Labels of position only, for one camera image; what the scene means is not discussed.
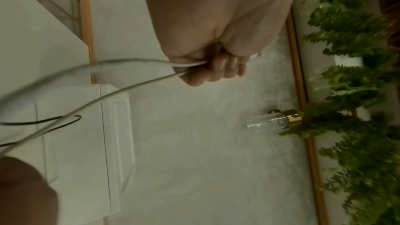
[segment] hanging plant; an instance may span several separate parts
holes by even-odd
[[[305,37],[310,43],[325,42],[327,57],[362,58],[362,67],[332,66],[319,78],[331,89],[324,102],[310,103],[302,125],[282,135],[310,138],[334,131],[342,140],[319,154],[338,161],[340,169],[324,183],[333,193],[347,193],[343,203],[350,225],[400,224],[400,128],[391,126],[384,114],[370,121],[343,115],[359,107],[370,108],[385,100],[380,89],[399,82],[394,66],[399,51],[383,47],[390,23],[364,10],[369,0],[319,0],[309,25],[318,27]]]

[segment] wooden beam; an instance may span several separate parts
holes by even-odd
[[[288,32],[287,36],[289,39],[290,52],[292,55],[292,65],[296,82],[297,97],[299,101],[300,110],[304,111],[307,107],[308,96],[307,96],[307,89],[305,86],[304,72],[301,63],[299,45],[296,35],[296,27],[292,12],[290,12],[289,17],[286,20],[286,28]],[[308,138],[305,140],[305,144],[307,147],[308,163],[310,166],[311,181],[314,191],[314,200],[315,200],[315,207],[317,210],[318,223],[319,225],[329,225],[324,195],[321,192],[322,181],[320,175],[320,168],[318,165],[315,142],[312,138]]]
[[[89,48],[89,62],[95,63],[96,59],[93,47],[92,13],[90,9],[90,0],[80,0],[80,15],[82,23],[82,40]],[[95,75],[92,75],[92,83],[97,83]]]

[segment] wall sconce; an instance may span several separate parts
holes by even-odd
[[[262,130],[278,131],[300,125],[302,122],[303,117],[299,115],[298,110],[280,111],[274,109],[266,115],[253,117],[246,123],[246,127],[256,132]]]

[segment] skin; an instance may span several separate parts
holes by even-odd
[[[0,224],[55,225],[58,198],[39,172],[12,157],[0,159]]]
[[[208,60],[182,79],[191,86],[244,76],[250,56],[279,33],[292,0],[146,0],[171,62]]]
[[[244,76],[253,54],[269,45],[292,0],[146,0],[161,48],[171,62],[209,61],[182,79],[206,81]],[[0,224],[55,225],[57,193],[32,166],[0,159]]]

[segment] thin black cable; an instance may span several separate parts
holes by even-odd
[[[49,122],[49,121],[52,121],[52,120],[58,120],[58,119],[61,119],[62,117],[64,117],[64,116],[57,116],[57,117],[53,117],[53,118],[49,118],[49,119],[45,119],[45,120],[29,121],[29,122],[0,122],[0,125],[2,125],[2,126],[27,126],[27,125],[37,125],[37,124]],[[53,131],[55,131],[55,130],[57,130],[57,129],[60,129],[60,128],[64,128],[64,127],[69,126],[69,125],[71,125],[71,124],[74,124],[75,122],[78,122],[78,121],[80,121],[80,120],[82,119],[82,116],[81,116],[81,115],[75,115],[74,117],[77,117],[77,119],[76,119],[76,120],[73,120],[73,121],[71,121],[71,122],[69,122],[69,123],[67,123],[67,124],[64,124],[64,125],[62,125],[62,126],[52,128],[52,129],[50,129],[49,131],[47,131],[46,133],[44,133],[44,134],[42,134],[42,135],[45,135],[45,134],[50,133],[50,132],[53,132]],[[7,146],[11,146],[11,145],[14,145],[14,144],[16,144],[16,143],[18,143],[18,142],[13,142],[13,143],[10,142],[10,143],[5,143],[5,144],[0,144],[0,148],[2,148],[2,147],[7,147]]]

